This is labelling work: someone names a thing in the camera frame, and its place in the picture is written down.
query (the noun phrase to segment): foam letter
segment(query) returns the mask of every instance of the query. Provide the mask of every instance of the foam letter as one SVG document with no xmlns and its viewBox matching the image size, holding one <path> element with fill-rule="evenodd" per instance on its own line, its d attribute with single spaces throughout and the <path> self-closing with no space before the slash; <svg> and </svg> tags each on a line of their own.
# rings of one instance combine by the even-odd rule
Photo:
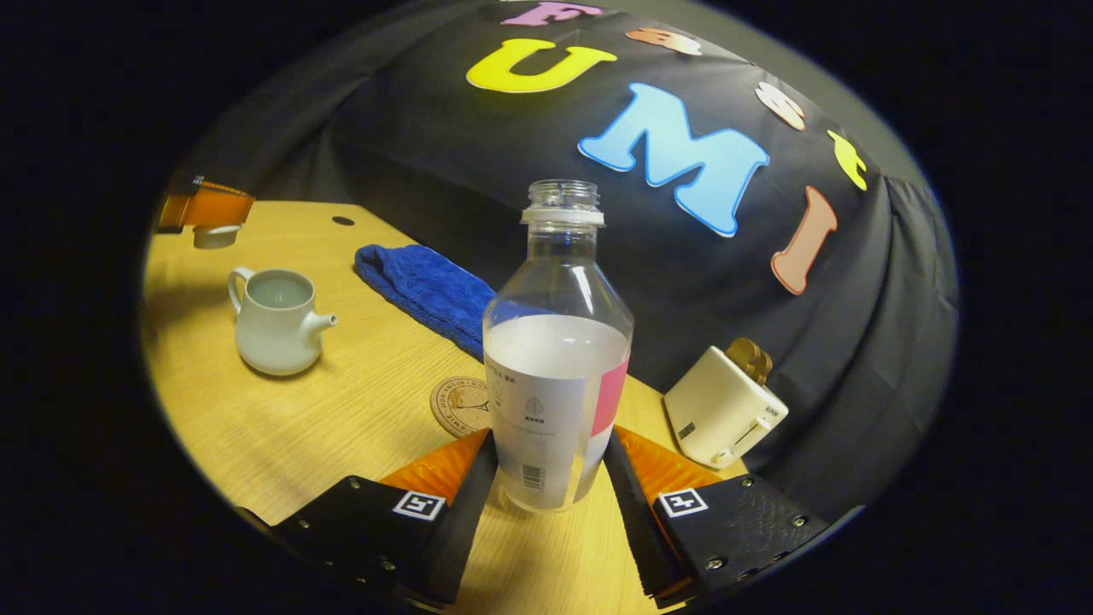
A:
<svg viewBox="0 0 1093 615">
<path fill-rule="evenodd" d="M 569 52 L 562 61 L 539 74 L 513 74 L 512 68 L 539 49 L 551 49 L 554 44 L 536 38 L 510 38 L 501 44 L 501 49 L 479 60 L 467 71 L 467 81 L 483 90 L 496 90 L 510 94 L 545 92 L 561 87 L 597 62 L 613 62 L 619 59 L 607 51 L 591 47 L 566 47 Z"/>
<path fill-rule="evenodd" d="M 505 20 L 501 23 L 505 25 L 546 25 L 546 17 L 561 22 L 586 14 L 598 15 L 602 13 L 596 7 L 585 7 L 583 4 L 569 4 L 568 2 L 540 2 L 538 7 L 531 9 L 522 15 Z"/>
<path fill-rule="evenodd" d="M 792 98 L 769 83 L 760 82 L 755 95 L 766 107 L 798 130 L 804 130 L 804 111 Z"/>
<path fill-rule="evenodd" d="M 858 150 L 854 149 L 849 141 L 831 130 L 827 131 L 827 134 L 835 139 L 835 159 L 843 167 L 843 173 L 846 173 L 855 186 L 862 190 L 866 189 L 866 178 L 858 173 L 858 167 L 866 170 L 866 161 L 858 156 Z"/>
<path fill-rule="evenodd" d="M 631 83 L 630 91 L 630 106 L 602 134 L 581 139 L 577 149 L 604 166 L 630 170 L 637 163 L 630 152 L 645 137 L 645 178 L 653 187 L 701 166 L 694 181 L 675 188 L 675 202 L 715 233 L 734 235 L 740 198 L 771 156 L 731 129 L 692 139 L 683 100 L 645 83 Z"/>
<path fill-rule="evenodd" d="M 771 257 L 771 270 L 774 271 L 774 276 L 794 294 L 804 292 L 809 269 L 812 268 L 824 238 L 827 237 L 827 233 L 838 228 L 835 210 L 820 190 L 807 186 L 804 194 L 809 206 L 804 210 L 804 217 L 797 226 L 794 238 L 789 239 L 786 249 L 776 251 Z"/>
<path fill-rule="evenodd" d="M 668 32 L 667 29 L 640 27 L 638 29 L 627 32 L 626 36 L 633 38 L 634 40 L 640 40 L 642 43 L 648 43 L 649 45 L 660 45 L 661 47 L 667 47 L 672 51 L 679 51 L 680 54 L 686 54 L 689 56 L 702 55 L 702 51 L 698 50 L 700 46 L 697 40 L 687 38 L 682 34 Z"/>
</svg>

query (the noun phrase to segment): teapot spout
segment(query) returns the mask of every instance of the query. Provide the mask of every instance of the teapot spout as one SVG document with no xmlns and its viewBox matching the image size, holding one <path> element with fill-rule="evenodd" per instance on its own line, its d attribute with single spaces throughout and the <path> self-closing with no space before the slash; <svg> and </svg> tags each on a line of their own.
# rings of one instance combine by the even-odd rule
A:
<svg viewBox="0 0 1093 615">
<path fill-rule="evenodd" d="M 322 330 L 328 330 L 338 324 L 338 317 L 333 315 L 319 316 L 315 312 L 307 315 L 304 319 L 304 323 L 301 326 L 303 333 L 308 336 L 319 335 Z"/>
</svg>

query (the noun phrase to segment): bottle neck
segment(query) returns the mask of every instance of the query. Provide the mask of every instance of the bottle neck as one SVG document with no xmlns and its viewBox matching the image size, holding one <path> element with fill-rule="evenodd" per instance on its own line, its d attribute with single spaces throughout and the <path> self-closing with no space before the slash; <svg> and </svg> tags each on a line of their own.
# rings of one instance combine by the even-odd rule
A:
<svg viewBox="0 0 1093 615">
<path fill-rule="evenodd" d="M 532 222 L 528 225 L 528 260 L 596 260 L 596 230 L 587 224 Z"/>
</svg>

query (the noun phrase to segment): orange letter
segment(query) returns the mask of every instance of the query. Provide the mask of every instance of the orange letter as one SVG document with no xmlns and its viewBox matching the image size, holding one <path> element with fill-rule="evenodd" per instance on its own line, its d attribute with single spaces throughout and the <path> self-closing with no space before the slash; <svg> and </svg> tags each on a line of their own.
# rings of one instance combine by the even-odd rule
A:
<svg viewBox="0 0 1093 615">
<path fill-rule="evenodd" d="M 804 292 L 808 285 L 809 269 L 820 252 L 827 233 L 838 227 L 838 220 L 835 217 L 835 210 L 831 208 L 827 199 L 823 198 L 820 190 L 812 186 L 804 188 L 804 193 L 809 200 L 809 206 L 804 210 L 804 217 L 797 226 L 794 238 L 789 239 L 789 245 L 781 251 L 776 251 L 771 258 L 771 269 L 774 276 L 778 277 L 781 285 L 794 294 Z"/>
<path fill-rule="evenodd" d="M 698 51 L 697 40 L 692 40 L 682 34 L 675 34 L 674 32 L 668 32 L 667 29 L 642 27 L 627 32 L 626 36 L 633 38 L 634 40 L 640 40 L 642 43 L 648 43 L 649 45 L 660 45 L 661 47 L 667 47 L 672 51 L 679 51 L 680 54 L 686 54 L 689 56 L 702 55 L 702 52 Z"/>
</svg>

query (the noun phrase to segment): wooden table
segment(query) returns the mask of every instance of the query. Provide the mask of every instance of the wooden table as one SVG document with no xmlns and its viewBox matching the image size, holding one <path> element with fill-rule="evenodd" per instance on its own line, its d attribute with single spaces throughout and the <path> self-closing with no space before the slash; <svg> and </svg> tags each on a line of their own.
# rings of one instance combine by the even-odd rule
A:
<svg viewBox="0 0 1093 615">
<path fill-rule="evenodd" d="M 143 343 L 163 410 L 209 482 L 267 523 L 349 474 L 378 480 L 451 442 L 430 410 L 433 388 L 450 377 L 485 379 L 480 363 L 356 275 L 353 255 L 373 243 L 413 241 L 360 205 L 286 201 L 255 203 L 228 247 L 197 249 L 189 229 L 152 240 Z M 315 283 L 316 311 L 338 317 L 308 371 L 269 378 L 239 358 L 226 277 L 240 264 L 299 271 Z M 678 451 L 661 395 L 633 378 L 616 422 Z M 745 472 L 738 462 L 720 475 Z M 451 613 L 657 612 L 602 468 L 585 500 L 562 515 L 524 512 L 497 486 Z"/>
</svg>

